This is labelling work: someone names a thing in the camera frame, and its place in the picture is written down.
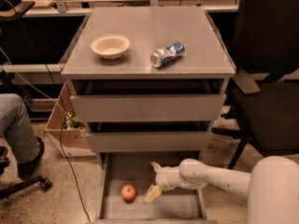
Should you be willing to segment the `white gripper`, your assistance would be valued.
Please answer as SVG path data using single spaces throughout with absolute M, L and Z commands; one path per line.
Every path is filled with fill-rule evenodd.
M 156 173 L 155 182 L 158 185 L 150 185 L 143 198 L 144 203 L 151 203 L 158 198 L 163 190 L 168 191 L 178 188 L 181 183 L 179 167 L 162 167 L 159 163 L 153 161 L 150 164 Z

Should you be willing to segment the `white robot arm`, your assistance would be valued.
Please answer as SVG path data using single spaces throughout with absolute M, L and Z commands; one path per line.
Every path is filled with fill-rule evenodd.
M 176 167 L 152 164 L 155 183 L 146 203 L 175 188 L 202 189 L 211 184 L 247 199 L 247 224 L 299 224 L 299 164 L 278 156 L 264 158 L 249 173 L 185 159 Z

